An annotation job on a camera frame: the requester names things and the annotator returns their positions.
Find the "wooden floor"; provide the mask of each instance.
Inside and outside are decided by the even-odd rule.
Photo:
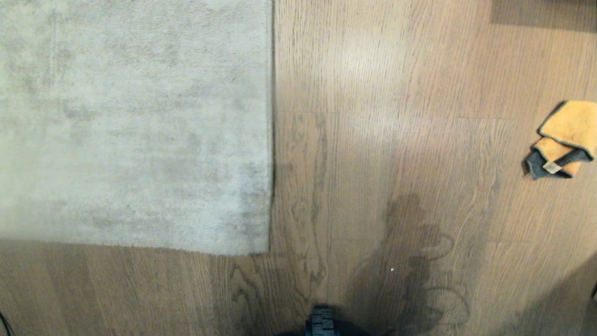
[[[16,335],[597,335],[597,163],[521,165],[597,100],[595,0],[283,0],[275,45],[271,253],[2,242]]]

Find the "yellow cloth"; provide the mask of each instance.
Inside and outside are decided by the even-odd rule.
[[[547,163],[564,163],[561,166],[561,173],[564,175],[560,177],[573,177],[578,172],[581,161],[592,161],[595,158],[597,103],[567,101],[549,115],[538,132],[543,138],[533,145],[533,149]],[[536,162],[527,160],[527,163],[533,176],[541,177],[535,174],[538,168],[531,166]]]

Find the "white rug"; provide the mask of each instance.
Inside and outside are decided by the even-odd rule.
[[[269,0],[0,0],[0,238],[268,249]]]

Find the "black wheel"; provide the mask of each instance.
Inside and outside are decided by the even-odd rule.
[[[340,336],[334,329],[334,316],[328,307],[313,308],[306,324],[306,336]]]

